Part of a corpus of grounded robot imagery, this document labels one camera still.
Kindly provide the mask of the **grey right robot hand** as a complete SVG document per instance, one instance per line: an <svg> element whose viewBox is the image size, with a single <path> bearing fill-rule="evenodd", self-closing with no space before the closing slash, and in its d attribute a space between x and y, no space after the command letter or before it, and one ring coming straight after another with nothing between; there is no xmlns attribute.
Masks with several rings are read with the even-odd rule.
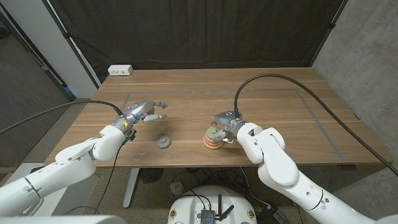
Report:
<svg viewBox="0 0 398 224"><path fill-rule="evenodd" d="M217 131L210 139L215 141L224 141L230 144L237 141L237 135L240 128L246 124L240 113L234 111L222 112L214 115L211 123L221 125L223 128Z"/></svg>

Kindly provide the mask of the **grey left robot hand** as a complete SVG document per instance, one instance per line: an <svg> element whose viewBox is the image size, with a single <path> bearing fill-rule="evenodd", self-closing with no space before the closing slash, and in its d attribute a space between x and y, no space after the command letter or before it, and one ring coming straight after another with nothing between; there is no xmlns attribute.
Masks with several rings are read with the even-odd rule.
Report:
<svg viewBox="0 0 398 224"><path fill-rule="evenodd" d="M168 104L153 100L144 100L134 103L126 109L121 117L116 118L111 125L126 133L139 121L143 121L145 124L152 124L165 119L167 117L166 115L155 114L156 106L166 109Z"/></svg>

